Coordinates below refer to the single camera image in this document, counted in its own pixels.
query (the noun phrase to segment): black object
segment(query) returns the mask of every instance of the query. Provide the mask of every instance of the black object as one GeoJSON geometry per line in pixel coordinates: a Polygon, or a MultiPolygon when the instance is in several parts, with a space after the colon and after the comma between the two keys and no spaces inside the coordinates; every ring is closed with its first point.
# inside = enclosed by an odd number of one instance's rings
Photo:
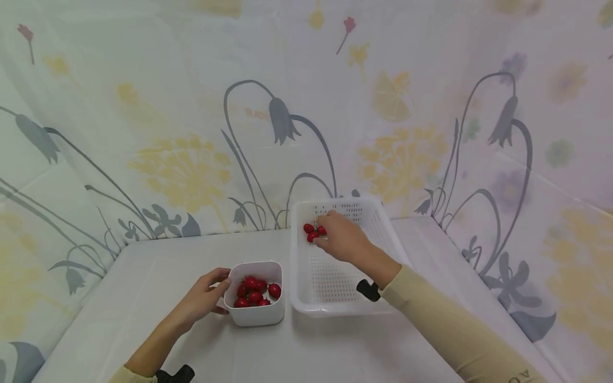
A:
{"type": "Polygon", "coordinates": [[[158,383],[189,383],[196,374],[188,365],[183,365],[174,376],[169,375],[166,371],[159,370],[155,373],[158,377],[158,383]]]}
{"type": "Polygon", "coordinates": [[[372,302],[381,299],[377,283],[373,282],[373,284],[370,284],[366,279],[361,280],[360,283],[357,284],[356,290],[372,302]]]}

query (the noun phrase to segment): right hand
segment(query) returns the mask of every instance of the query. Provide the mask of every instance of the right hand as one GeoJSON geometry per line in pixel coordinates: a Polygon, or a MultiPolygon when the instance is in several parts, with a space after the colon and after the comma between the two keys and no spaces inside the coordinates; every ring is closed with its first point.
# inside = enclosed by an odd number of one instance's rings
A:
{"type": "Polygon", "coordinates": [[[358,225],[334,210],[319,217],[317,223],[326,228],[328,239],[315,238],[313,243],[338,260],[354,264],[374,247],[358,225]]]}

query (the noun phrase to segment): beige long-sleeve shirt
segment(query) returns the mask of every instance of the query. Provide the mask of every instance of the beige long-sleeve shirt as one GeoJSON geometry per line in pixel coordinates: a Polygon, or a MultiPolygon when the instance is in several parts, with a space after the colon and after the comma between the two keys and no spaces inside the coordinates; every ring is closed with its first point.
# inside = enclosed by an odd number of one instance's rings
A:
{"type": "MultiPolygon", "coordinates": [[[[402,266],[381,296],[402,312],[465,382],[546,383],[521,355],[464,307],[402,266]]],[[[122,367],[109,383],[157,383],[122,367]]]]}

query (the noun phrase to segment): wall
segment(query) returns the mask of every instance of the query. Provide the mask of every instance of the wall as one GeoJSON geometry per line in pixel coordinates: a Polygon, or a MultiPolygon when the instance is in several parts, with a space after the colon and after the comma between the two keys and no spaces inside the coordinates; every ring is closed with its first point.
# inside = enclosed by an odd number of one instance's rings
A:
{"type": "MultiPolygon", "coordinates": [[[[567,380],[608,373],[609,154],[592,148],[612,118],[613,3],[6,4],[6,241],[45,244],[32,262],[58,291],[40,290],[71,310],[131,241],[285,228],[296,200],[373,194],[393,218],[433,210],[567,380]]],[[[42,360],[69,324],[28,338],[33,310],[0,331],[8,377],[36,366],[14,342],[42,360]]]]}

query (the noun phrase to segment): purple flower print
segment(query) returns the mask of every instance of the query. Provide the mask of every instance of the purple flower print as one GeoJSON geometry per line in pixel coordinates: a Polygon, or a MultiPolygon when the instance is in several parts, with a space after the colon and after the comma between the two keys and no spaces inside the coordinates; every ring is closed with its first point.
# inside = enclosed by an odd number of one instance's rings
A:
{"type": "MultiPolygon", "coordinates": [[[[518,81],[524,69],[526,69],[526,55],[516,53],[511,58],[504,59],[500,72],[509,72],[515,76],[515,81],[518,81]]],[[[512,85],[513,81],[509,76],[501,76],[500,83],[512,85]]]]}
{"type": "MultiPolygon", "coordinates": [[[[522,196],[524,187],[525,172],[523,170],[513,170],[511,173],[500,173],[492,185],[492,195],[503,213],[515,213],[522,196]]],[[[524,203],[530,201],[530,193],[526,191],[524,203]]]]}

